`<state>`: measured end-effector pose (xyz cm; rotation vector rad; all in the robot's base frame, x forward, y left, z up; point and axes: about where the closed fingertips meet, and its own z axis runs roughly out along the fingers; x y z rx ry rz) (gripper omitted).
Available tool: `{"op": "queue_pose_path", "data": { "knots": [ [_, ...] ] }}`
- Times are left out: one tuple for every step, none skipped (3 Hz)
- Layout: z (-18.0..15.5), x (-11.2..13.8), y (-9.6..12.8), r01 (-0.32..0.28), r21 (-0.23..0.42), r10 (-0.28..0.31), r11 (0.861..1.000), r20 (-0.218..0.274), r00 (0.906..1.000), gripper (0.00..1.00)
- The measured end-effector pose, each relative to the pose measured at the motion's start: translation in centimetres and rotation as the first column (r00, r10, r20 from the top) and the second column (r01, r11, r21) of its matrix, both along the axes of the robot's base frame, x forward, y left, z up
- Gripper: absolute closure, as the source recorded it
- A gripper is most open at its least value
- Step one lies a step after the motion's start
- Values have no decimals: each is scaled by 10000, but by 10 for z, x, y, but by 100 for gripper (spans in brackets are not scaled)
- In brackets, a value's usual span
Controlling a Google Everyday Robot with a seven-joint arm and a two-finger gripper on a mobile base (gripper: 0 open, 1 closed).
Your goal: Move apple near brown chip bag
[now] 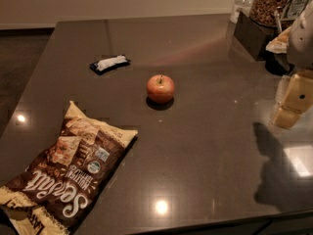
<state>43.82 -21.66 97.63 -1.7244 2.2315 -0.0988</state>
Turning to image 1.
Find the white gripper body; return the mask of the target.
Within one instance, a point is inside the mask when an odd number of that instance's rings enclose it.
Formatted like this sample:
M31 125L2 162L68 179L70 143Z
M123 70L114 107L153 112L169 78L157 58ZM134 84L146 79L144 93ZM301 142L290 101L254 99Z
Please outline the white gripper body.
M287 59L298 68L313 68L313 1L291 26Z

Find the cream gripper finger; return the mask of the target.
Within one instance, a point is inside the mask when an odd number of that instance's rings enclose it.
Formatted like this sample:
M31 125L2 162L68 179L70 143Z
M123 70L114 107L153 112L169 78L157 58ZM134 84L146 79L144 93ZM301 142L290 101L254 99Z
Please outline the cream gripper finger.
M284 75L276 94L273 124L284 129L292 128L312 105L313 70Z

